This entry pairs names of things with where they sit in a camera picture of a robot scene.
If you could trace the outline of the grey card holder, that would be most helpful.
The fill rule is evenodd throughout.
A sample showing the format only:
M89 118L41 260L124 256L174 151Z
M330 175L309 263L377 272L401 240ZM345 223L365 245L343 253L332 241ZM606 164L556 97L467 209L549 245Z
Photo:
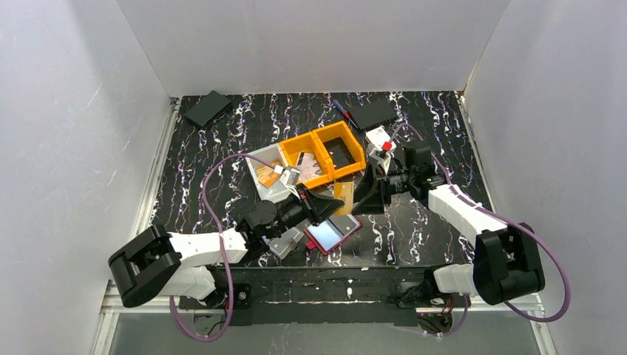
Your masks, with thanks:
M267 244L271 253L281 260L284 260L292 251L297 248L298 243L304 237L305 233L297 227L290 228L282 233L279 237L262 237Z

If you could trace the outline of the gold card from red holder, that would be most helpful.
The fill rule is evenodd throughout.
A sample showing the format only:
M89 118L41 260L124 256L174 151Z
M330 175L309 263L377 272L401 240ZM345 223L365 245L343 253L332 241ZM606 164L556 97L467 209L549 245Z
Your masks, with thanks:
M354 188L354 182L335 182L333 198L343 202L342 207L334 212L335 215L347 215L352 212Z

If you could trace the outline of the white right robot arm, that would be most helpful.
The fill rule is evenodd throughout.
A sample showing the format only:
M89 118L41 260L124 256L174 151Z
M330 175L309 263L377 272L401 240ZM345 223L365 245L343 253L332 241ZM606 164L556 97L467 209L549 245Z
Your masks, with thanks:
M479 296L495 305L544 289L546 281L538 246L514 226L480 210L456 185L437 173L425 148L404 149L397 169L384 172L368 164L354 190L354 214L382 214L392 197L408 193L428 210L444 218L474 250L469 264L429 268L417 285L390 296L393 303L432 300L447 294Z

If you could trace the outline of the red card holder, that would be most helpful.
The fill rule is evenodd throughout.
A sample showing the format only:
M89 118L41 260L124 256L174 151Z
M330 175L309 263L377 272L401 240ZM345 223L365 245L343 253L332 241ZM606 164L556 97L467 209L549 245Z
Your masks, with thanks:
M328 255L363 227L363 222L351 214L333 215L318 226L308 226L305 235L309 250L317 249Z

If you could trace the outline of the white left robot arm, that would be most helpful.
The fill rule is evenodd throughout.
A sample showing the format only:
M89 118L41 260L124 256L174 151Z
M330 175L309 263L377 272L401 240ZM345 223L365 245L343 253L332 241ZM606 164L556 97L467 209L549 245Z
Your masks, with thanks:
M181 234L162 225L149 226L118 249L108 266L126 308L157 296L204 300L216 289L210 265L255 259L268 250L271 240L306 220L317 226L343 205L301 183L278 203L257 201L234 228L221 232Z

